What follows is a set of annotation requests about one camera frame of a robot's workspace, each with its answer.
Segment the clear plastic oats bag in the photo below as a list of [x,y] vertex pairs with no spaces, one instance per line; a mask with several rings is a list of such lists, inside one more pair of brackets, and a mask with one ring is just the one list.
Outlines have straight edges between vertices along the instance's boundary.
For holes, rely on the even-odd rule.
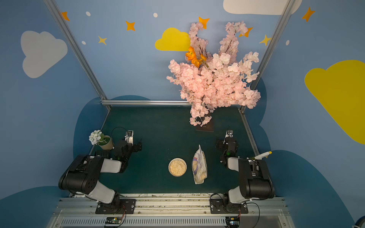
[[204,151],[201,149],[200,145],[193,157],[192,172],[193,172],[194,183],[196,185],[203,184],[208,176],[205,154]]

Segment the white patterned breakfast bowl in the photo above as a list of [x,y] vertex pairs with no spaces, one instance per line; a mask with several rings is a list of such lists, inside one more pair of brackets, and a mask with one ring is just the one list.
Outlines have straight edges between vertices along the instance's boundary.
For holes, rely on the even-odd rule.
[[187,170],[187,164],[181,158],[175,158],[169,162],[168,171],[174,177],[183,176],[186,170]]

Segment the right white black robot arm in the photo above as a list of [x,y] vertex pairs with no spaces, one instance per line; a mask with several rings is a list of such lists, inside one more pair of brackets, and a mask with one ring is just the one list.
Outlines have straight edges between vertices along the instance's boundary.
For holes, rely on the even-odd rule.
[[235,138],[226,136],[216,140],[216,149],[222,152],[220,162],[239,175],[239,185],[222,196],[222,207],[227,213],[240,211],[240,206],[249,200],[267,200],[275,197],[271,175],[263,158],[268,158],[271,151],[252,158],[237,156],[238,143]]

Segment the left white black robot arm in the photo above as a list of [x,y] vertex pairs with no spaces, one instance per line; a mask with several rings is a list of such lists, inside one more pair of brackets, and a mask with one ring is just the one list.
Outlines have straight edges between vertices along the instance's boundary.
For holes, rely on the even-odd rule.
[[132,153],[142,150],[142,142],[120,140],[116,145],[115,159],[102,156],[79,155],[59,180],[59,188],[82,194],[97,201],[96,214],[133,214],[135,200],[124,200],[120,194],[99,181],[101,173],[124,173]]

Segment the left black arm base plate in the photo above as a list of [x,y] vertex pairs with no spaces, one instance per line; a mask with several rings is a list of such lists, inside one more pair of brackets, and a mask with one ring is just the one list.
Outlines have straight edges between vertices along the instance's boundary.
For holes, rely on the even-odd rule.
[[95,214],[134,214],[136,199],[120,199],[117,203],[98,203]]

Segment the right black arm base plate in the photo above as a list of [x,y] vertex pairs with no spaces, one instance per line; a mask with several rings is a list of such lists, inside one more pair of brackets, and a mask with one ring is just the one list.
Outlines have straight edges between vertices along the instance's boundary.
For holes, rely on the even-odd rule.
[[246,204],[226,203],[222,199],[210,199],[211,214],[248,214]]

